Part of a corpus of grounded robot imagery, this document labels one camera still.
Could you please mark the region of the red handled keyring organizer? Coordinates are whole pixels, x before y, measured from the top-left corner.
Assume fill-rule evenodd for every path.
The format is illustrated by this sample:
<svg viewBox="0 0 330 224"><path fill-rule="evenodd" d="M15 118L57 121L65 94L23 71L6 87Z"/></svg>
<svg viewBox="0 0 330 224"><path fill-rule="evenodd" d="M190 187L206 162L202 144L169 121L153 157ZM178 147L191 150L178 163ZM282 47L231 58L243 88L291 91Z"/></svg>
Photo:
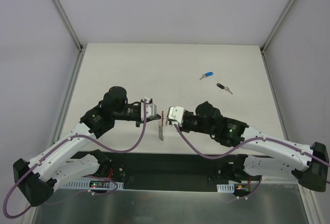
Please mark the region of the red handled keyring organizer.
<svg viewBox="0 0 330 224"><path fill-rule="evenodd" d="M163 127L164 127L164 111L161 112L160 119L158 121L158 139L160 141L164 141Z"/></svg>

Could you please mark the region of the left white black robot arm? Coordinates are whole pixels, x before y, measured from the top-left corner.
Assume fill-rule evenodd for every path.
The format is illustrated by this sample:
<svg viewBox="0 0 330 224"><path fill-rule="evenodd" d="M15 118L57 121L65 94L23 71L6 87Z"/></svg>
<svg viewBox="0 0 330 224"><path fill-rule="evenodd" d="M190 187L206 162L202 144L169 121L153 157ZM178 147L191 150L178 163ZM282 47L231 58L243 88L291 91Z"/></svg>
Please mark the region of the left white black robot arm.
<svg viewBox="0 0 330 224"><path fill-rule="evenodd" d="M87 144L98 143L98 138L114 128L116 121L133 121L136 127L144 129L147 122L160 118L152 99L129 104L123 87L111 87L67 135L36 157L17 160L13 164L14 181L30 205L36 207L63 184L76 178L88 175L110 178L113 165L100 150L89 152L74 162L69 159Z"/></svg>

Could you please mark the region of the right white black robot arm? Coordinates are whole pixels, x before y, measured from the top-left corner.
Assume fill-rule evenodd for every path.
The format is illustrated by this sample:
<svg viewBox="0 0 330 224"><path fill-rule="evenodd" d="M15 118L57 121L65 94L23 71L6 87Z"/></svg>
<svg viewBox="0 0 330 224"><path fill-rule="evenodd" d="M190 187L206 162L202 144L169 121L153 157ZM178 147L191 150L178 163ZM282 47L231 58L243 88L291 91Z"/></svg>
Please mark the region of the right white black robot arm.
<svg viewBox="0 0 330 224"><path fill-rule="evenodd" d="M274 138L244 122L224 117L207 101L198 105L194 112L180 106L169 107L167 123L175 127L196 154L206 159L225 158L238 149L263 154L262 158L238 154L229 166L230 180L240 182L248 176L271 175L294 179L316 192L324 192L329 184L329 156L322 143L315 142L310 146ZM189 132L206 134L229 150L220 155L203 154L184 136Z"/></svg>

